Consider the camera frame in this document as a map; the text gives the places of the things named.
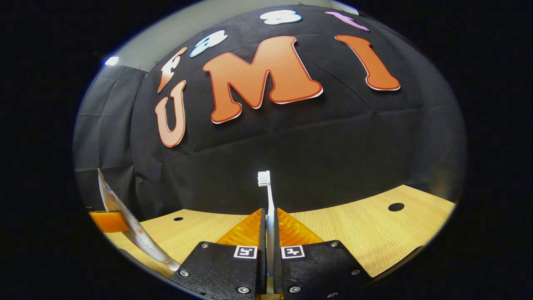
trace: toothbrush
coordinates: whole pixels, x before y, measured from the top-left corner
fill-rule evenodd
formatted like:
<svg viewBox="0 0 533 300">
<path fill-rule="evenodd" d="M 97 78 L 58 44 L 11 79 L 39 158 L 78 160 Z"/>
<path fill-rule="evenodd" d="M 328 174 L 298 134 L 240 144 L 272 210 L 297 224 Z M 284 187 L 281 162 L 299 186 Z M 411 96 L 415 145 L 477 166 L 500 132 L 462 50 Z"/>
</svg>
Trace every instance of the toothbrush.
<svg viewBox="0 0 533 300">
<path fill-rule="evenodd" d="M 270 185 L 270 171 L 257 173 L 257 184 L 268 188 L 268 213 L 266 218 L 266 263 L 267 276 L 273 276 L 274 272 L 274 200 L 272 199 L 272 187 Z"/>
</svg>

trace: screw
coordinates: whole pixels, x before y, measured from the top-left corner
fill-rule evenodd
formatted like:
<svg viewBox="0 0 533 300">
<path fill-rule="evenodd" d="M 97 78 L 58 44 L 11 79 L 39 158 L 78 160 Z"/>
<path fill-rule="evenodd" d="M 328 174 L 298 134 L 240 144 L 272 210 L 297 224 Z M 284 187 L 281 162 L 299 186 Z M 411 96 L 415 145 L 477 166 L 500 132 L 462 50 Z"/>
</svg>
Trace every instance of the screw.
<svg viewBox="0 0 533 300">
<path fill-rule="evenodd" d="M 241 294 L 248 294 L 250 293 L 250 289 L 247 287 L 238 287 L 237 291 Z"/>
<path fill-rule="evenodd" d="M 297 292 L 299 292 L 299 291 L 301 291 L 301 290 L 302 290 L 301 287 L 291 287 L 291 288 L 289 289 L 289 292 L 290 292 L 290 293 L 297 293 Z"/>
</svg>

